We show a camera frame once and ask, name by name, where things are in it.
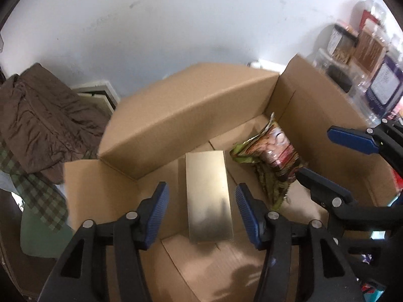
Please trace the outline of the green plaid cloth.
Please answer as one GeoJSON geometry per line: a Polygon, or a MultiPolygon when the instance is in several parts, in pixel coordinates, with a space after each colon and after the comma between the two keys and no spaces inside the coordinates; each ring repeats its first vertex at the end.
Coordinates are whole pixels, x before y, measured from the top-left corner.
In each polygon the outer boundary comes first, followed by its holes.
{"type": "Polygon", "coordinates": [[[52,231],[60,231],[68,218],[65,198],[39,173],[27,173],[1,138],[1,172],[10,176],[25,205],[52,231]]]}

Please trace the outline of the clear jar navy label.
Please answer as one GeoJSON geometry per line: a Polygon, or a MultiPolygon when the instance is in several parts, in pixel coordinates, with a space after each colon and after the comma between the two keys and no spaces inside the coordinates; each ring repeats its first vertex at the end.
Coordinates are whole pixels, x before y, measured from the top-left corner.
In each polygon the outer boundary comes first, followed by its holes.
{"type": "Polygon", "coordinates": [[[386,116],[402,97],[402,58],[387,53],[368,87],[364,100],[378,119],[386,116]]]}

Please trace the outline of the brown jacket pile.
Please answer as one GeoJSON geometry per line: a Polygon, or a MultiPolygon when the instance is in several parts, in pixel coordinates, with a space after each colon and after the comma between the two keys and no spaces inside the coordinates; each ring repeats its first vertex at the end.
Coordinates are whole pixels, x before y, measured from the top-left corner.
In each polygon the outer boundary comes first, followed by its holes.
{"type": "Polygon", "coordinates": [[[1,136],[23,170],[63,183],[66,162],[94,159],[110,117],[33,64],[1,84],[1,136]]]}

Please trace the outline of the gold rectangular box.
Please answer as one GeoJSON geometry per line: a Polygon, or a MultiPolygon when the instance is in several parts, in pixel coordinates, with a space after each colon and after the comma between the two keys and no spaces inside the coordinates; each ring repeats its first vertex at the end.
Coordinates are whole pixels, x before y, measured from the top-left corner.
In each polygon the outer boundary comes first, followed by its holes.
{"type": "Polygon", "coordinates": [[[224,152],[187,153],[185,161],[190,241],[216,243],[232,239],[233,224],[224,152]]]}

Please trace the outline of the brown green nut packets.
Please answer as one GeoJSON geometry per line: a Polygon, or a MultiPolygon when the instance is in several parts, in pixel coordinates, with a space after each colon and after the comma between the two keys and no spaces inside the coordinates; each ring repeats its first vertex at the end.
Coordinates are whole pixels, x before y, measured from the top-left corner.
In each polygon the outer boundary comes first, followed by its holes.
{"type": "Polygon", "coordinates": [[[278,210],[296,181],[296,172],[306,163],[298,154],[272,113],[269,122],[255,136],[235,144],[229,152],[233,161],[250,164],[268,203],[278,210]]]}

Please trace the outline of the open cardboard box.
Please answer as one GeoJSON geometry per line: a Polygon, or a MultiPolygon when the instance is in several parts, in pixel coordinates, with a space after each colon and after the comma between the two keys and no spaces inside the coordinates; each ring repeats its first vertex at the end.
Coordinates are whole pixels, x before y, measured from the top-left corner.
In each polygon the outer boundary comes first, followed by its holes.
{"type": "Polygon", "coordinates": [[[156,242],[141,252],[154,301],[251,301],[264,254],[250,244],[236,206],[240,183],[270,202],[252,165],[229,152],[271,117],[314,172],[365,207],[384,207],[397,189],[391,167],[332,143],[332,125],[362,129],[363,117],[336,84],[300,56],[282,74],[245,65],[198,63],[124,98],[95,160],[64,166],[69,220],[79,231],[136,211],[164,181],[170,199],[156,242]]]}

